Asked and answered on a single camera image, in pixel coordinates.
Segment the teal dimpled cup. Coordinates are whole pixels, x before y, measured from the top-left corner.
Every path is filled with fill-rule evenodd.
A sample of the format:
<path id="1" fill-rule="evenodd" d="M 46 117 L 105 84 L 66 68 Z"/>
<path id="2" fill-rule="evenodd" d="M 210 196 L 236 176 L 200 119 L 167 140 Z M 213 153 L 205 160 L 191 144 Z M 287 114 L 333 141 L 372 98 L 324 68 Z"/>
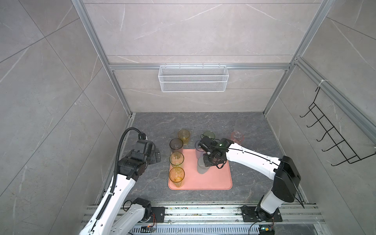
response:
<path id="1" fill-rule="evenodd" d="M 197 162 L 197 172 L 199 174 L 205 174 L 210 169 L 209 166 L 205 166 L 203 156 L 198 159 Z"/>

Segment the short green glass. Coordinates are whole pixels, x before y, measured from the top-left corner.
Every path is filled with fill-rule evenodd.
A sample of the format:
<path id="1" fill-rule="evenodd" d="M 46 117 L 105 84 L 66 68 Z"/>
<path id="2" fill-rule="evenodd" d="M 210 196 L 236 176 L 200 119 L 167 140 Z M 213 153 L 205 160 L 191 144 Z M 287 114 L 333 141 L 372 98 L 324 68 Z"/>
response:
<path id="1" fill-rule="evenodd" d="M 204 133 L 203 133 L 203 136 L 206 136 L 206 137 L 208 137 L 208 138 L 210 138 L 210 139 L 215 139 L 215 133 L 214 132 L 212 132 L 212 131 L 205 131 Z"/>

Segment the pink plastic tray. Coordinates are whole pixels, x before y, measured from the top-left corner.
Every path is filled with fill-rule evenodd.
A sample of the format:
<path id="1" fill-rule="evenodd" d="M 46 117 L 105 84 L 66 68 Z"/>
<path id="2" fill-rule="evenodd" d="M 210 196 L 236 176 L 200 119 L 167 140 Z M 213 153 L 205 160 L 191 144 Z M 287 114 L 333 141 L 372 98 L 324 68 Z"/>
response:
<path id="1" fill-rule="evenodd" d="M 223 168 L 218 169 L 212 166 L 204 174 L 197 171 L 197 158 L 195 149 L 184 149 L 185 157 L 183 170 L 185 177 L 182 186 L 176 186 L 171 180 L 168 181 L 168 187 L 171 190 L 229 190 L 233 186 L 230 165 L 226 164 Z"/>

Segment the dark grey tall glass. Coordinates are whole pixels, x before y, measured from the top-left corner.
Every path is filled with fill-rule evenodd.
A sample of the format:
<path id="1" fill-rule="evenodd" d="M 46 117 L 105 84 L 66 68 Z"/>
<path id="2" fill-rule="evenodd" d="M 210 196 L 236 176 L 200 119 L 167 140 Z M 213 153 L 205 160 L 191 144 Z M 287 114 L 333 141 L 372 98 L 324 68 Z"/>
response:
<path id="1" fill-rule="evenodd" d="M 183 153 L 184 143 L 180 138 L 174 138 L 170 141 L 169 147 L 172 153 Z"/>

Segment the light green tall glass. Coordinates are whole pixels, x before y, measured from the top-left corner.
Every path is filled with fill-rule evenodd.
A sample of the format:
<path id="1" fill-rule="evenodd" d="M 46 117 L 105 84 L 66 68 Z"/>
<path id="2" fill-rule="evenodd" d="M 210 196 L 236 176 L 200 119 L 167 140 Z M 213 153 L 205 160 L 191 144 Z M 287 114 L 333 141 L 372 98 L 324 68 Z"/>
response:
<path id="1" fill-rule="evenodd" d="M 169 162 L 170 162 L 171 167 L 183 168 L 184 160 L 185 160 L 185 157 L 181 152 L 174 152 L 169 157 Z"/>

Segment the short yellow glass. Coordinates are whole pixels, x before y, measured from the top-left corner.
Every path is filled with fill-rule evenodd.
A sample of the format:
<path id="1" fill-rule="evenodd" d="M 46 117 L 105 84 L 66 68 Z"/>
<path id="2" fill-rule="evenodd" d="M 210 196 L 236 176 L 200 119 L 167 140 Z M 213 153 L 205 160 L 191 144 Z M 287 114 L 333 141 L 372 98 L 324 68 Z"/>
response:
<path id="1" fill-rule="evenodd" d="M 190 142 L 191 133 L 189 130 L 182 129 L 178 132 L 178 138 L 183 141 L 184 145 L 188 145 L 188 143 Z"/>

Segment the tall yellow glass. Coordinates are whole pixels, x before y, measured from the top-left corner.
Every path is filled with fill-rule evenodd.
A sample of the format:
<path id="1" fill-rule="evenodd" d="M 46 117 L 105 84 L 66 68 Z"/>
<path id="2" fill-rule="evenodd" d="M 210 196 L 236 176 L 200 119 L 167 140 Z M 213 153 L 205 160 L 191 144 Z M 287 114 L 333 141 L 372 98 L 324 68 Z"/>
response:
<path id="1" fill-rule="evenodd" d="M 173 167 L 169 172 L 169 179 L 174 186 L 180 188 L 183 186 L 185 171 L 181 167 Z"/>

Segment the tall blue glass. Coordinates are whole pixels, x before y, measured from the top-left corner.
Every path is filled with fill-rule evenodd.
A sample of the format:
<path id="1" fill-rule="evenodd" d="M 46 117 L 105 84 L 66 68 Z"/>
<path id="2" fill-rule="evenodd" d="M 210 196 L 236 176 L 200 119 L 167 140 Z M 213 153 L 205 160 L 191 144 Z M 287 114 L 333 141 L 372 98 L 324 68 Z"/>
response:
<path id="1" fill-rule="evenodd" d="M 195 143 L 195 155 L 196 155 L 197 159 L 200 159 L 203 156 L 203 154 L 205 153 L 205 151 L 199 146 L 199 142 L 200 141 L 197 141 Z"/>

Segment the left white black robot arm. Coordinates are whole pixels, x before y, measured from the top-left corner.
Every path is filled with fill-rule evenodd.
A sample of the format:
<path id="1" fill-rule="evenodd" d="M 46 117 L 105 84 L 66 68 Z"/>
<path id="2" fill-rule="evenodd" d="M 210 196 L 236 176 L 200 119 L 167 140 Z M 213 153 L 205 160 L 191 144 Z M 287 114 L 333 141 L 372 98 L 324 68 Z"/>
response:
<path id="1" fill-rule="evenodd" d="M 135 148 L 120 158 L 125 136 L 129 131 L 138 133 Z M 105 197 L 89 222 L 80 231 L 81 235 L 127 235 L 139 222 L 147 222 L 152 216 L 151 202 L 137 198 L 131 202 L 125 214 L 116 220 L 127 195 L 150 164 L 161 161 L 160 151 L 146 134 L 135 127 L 127 128 L 117 147 L 114 174 Z"/>

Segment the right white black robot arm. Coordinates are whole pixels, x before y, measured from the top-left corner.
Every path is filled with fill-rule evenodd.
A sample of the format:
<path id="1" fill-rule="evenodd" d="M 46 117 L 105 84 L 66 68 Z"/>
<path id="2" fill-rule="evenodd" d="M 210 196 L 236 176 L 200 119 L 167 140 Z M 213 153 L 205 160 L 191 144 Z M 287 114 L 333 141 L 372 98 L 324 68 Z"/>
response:
<path id="1" fill-rule="evenodd" d="M 221 169 L 228 161 L 235 162 L 256 170 L 273 181 L 272 188 L 255 208 L 259 220 L 271 219 L 280 205 L 292 203 L 299 196 L 297 191 L 301 176 L 293 160 L 288 156 L 270 157 L 246 149 L 225 138 L 217 142 L 204 136 L 198 146 L 204 150 L 203 162 L 206 167 L 215 166 Z"/>

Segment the pink short glass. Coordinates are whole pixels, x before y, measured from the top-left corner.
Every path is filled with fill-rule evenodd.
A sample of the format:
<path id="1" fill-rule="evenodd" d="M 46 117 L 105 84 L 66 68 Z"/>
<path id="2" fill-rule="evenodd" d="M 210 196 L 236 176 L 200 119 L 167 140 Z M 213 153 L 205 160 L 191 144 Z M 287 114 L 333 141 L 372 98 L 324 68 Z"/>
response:
<path id="1" fill-rule="evenodd" d="M 245 136 L 240 131 L 236 130 L 231 133 L 231 141 L 238 145 L 242 145 L 243 141 L 245 139 Z"/>

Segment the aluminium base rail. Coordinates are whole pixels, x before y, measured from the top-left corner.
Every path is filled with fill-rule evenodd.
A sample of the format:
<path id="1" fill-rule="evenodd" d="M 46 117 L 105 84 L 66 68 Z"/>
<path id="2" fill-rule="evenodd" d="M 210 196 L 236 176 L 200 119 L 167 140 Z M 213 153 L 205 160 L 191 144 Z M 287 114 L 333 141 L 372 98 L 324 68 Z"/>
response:
<path id="1" fill-rule="evenodd" d="M 161 204 L 155 203 L 152 207 L 165 207 L 165 217 L 162 224 L 251 224 L 244 222 L 241 215 L 241 206 L 252 204 Z M 325 220 L 318 207 L 307 204 L 304 207 L 297 203 L 280 206 L 281 224 L 324 224 Z"/>

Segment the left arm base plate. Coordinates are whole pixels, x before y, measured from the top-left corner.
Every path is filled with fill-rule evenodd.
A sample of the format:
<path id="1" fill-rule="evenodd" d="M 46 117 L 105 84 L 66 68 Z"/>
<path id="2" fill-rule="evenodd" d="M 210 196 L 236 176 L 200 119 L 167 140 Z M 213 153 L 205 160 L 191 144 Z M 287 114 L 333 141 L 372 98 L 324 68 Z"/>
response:
<path id="1" fill-rule="evenodd" d="M 146 223 L 163 223 L 165 219 L 165 207 L 151 207 L 146 209 Z"/>

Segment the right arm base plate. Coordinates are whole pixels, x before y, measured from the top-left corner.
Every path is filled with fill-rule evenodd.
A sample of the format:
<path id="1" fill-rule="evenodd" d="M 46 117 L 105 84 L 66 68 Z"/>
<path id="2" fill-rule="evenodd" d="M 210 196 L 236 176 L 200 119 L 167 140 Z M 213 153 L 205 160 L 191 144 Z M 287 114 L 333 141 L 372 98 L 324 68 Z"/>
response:
<path id="1" fill-rule="evenodd" d="M 277 209 L 273 214 L 268 214 L 262 210 L 258 211 L 254 206 L 241 206 L 241 215 L 244 222 L 258 222 L 258 221 L 266 221 L 266 222 L 282 222 L 282 216 Z"/>

